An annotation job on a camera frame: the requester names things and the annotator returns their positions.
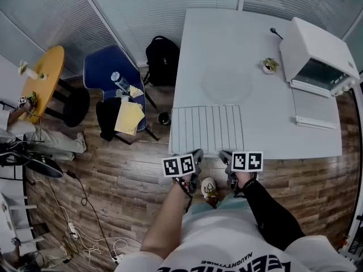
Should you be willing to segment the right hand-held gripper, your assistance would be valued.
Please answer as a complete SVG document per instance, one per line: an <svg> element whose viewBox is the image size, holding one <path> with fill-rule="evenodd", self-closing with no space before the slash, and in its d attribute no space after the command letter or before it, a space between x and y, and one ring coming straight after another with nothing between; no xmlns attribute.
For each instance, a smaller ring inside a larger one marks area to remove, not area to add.
<svg viewBox="0 0 363 272"><path fill-rule="evenodd" d="M259 179L259 172L263 171L263 152L261 151L220 151L219 157L226 164L227 184L234 192L240 192L236 172L254 174L254 180Z"/></svg>

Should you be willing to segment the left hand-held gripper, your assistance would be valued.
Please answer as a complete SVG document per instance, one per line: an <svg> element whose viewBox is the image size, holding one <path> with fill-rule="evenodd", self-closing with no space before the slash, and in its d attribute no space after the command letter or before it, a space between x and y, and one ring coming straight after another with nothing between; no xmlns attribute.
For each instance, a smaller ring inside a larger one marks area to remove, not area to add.
<svg viewBox="0 0 363 272"><path fill-rule="evenodd" d="M190 189L181 187L187 194L193 194L197 187L198 175L201 173L199 164L202 162L204 152L202 149L196 149L190 154L178 155L162 159L162 168L164 177L175 179L191 175Z"/></svg>

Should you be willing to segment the person's right hand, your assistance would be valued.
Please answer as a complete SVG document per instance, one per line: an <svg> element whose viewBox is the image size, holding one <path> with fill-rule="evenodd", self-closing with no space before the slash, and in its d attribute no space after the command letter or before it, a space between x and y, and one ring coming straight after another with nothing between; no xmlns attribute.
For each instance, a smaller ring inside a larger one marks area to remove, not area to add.
<svg viewBox="0 0 363 272"><path fill-rule="evenodd" d="M254 179L254 174L249 172L236 172L236 178L238 179L238 186L240 189L250 181Z"/></svg>

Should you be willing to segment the person's left hand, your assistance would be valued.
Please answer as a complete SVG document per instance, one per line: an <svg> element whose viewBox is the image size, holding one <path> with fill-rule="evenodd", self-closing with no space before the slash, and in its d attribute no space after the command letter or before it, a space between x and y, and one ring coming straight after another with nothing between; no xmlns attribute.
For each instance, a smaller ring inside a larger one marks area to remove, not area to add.
<svg viewBox="0 0 363 272"><path fill-rule="evenodd" d="M174 179L176 183L178 183L181 187L189 190L191 185L191 175L185 175L183 177L176 177Z"/></svg>

